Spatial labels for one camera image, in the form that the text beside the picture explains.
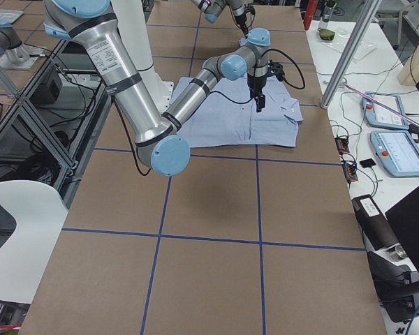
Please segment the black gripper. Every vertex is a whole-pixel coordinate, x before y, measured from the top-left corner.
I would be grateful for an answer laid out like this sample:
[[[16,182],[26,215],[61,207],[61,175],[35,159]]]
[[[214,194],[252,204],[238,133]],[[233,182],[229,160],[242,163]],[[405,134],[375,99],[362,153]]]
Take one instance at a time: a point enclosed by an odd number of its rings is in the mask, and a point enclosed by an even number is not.
[[[244,37],[247,38],[249,34],[249,26],[246,25],[247,17],[244,10],[234,10],[233,17],[237,27],[242,31]]]
[[[247,85],[250,97],[254,98],[256,102],[256,111],[262,112],[265,108],[265,95],[263,95],[263,87],[266,85],[266,77],[247,75]]]

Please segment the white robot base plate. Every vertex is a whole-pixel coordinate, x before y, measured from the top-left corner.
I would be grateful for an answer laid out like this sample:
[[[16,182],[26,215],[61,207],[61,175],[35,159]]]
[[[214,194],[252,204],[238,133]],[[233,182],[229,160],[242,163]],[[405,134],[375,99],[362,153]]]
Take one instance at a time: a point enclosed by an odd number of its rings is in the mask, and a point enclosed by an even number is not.
[[[154,94],[154,102],[160,113],[165,112],[170,107],[174,86],[174,82],[163,80],[156,84],[158,92]]]

